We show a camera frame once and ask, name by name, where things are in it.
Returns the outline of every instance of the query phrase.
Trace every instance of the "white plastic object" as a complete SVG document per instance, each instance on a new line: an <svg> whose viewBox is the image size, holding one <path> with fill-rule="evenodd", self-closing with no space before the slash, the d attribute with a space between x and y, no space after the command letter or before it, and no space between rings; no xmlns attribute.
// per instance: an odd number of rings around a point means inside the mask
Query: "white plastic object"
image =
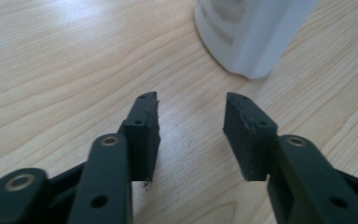
<svg viewBox="0 0 358 224"><path fill-rule="evenodd" d="M205 46L230 73L266 76L318 0L197 0Z"/></svg>

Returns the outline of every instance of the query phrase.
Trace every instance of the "wooden surface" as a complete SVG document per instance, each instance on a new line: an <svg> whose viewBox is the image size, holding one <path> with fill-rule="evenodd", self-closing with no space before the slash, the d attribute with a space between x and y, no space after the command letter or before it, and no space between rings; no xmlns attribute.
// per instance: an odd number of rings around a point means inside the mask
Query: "wooden surface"
<svg viewBox="0 0 358 224"><path fill-rule="evenodd" d="M226 94L251 97L280 134L309 138L358 176L358 0L321 0L271 73L247 80L202 45L194 1L0 1L0 177L55 176L157 91L155 182L133 184L135 223L274 223L223 135Z"/></svg>

